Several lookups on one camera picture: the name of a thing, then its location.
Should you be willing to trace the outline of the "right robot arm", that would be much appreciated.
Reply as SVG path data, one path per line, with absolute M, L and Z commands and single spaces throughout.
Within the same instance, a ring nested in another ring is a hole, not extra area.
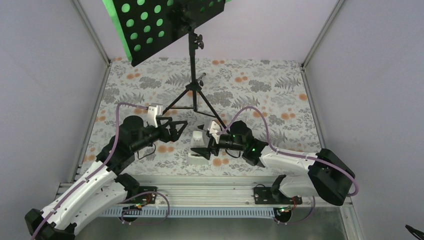
M 271 198 L 278 204 L 293 197 L 320 197 L 334 206 L 341 206 L 351 195 L 354 172 L 331 150 L 295 152 L 277 150 L 268 142 L 253 136 L 252 130 L 239 120 L 228 133 L 219 134 L 221 127 L 211 121 L 207 127 L 208 143 L 192 146 L 197 156 L 209 160 L 220 150 L 240 152 L 249 165 L 261 168 L 277 168 L 283 171 L 271 186 Z

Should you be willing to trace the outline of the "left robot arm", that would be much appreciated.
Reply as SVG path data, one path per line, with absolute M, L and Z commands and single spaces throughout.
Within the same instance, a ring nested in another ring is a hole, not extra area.
M 43 209 L 31 209 L 24 217 L 33 240 L 73 240 L 81 230 L 105 210 L 124 201 L 134 202 L 140 184 L 124 170 L 135 154 L 155 142 L 177 141 L 188 122 L 165 118 L 164 124 L 144 125 L 141 117 L 123 120 L 96 161 L 60 197 Z

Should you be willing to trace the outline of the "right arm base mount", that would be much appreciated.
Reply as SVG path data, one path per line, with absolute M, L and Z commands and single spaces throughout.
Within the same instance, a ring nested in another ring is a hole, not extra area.
M 287 224 L 292 217 L 293 210 L 303 203 L 301 197 L 287 197 L 273 187 L 258 184 L 253 188 L 253 197 L 256 205 L 277 205 L 273 207 L 277 223 Z

